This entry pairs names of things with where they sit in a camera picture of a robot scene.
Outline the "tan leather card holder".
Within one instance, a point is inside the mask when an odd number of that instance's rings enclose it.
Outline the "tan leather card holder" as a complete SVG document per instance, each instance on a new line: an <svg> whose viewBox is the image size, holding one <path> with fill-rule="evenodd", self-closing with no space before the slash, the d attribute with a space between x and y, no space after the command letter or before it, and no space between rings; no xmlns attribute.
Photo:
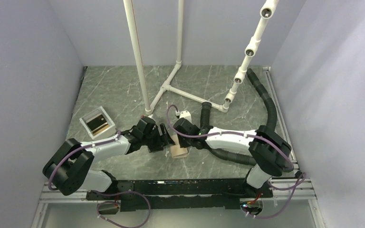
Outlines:
<svg viewBox="0 0 365 228"><path fill-rule="evenodd" d="M171 157L174 159L186 158L188 155L188 150L187 148L180 146L178 135L172 135L171 139L174 141L174 144L170 145Z"/></svg>

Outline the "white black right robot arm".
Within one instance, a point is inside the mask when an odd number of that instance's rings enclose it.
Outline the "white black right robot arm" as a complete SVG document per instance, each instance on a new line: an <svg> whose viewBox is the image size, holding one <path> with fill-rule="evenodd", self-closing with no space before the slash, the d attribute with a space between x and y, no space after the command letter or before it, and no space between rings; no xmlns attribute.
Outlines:
<svg viewBox="0 0 365 228"><path fill-rule="evenodd" d="M291 146L267 126L257 130L234 131L214 126L197 127L185 118L180 118L173 125L173 130L182 140L183 146L197 149L224 149L234 151L227 158L240 158L249 152L253 158L252 168L243 183L243 192L248 197L255 197L261 187L272 177L280 177L285 172L294 170L289 159Z"/></svg>

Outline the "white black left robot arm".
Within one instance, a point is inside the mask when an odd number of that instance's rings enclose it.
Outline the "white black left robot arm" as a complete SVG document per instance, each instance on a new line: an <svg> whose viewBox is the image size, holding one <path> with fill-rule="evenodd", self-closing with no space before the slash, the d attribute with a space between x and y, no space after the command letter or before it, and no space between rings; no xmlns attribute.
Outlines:
<svg viewBox="0 0 365 228"><path fill-rule="evenodd" d="M157 125L144 116L129 130L117 131L114 136L91 142L67 139L44 166L42 173L48 179L48 189L68 196L79 189L99 193L105 199L119 192L118 180L105 170L94 171L93 163L119 155L131 154L146 146L149 152L158 152L175 142L162 123Z"/></svg>

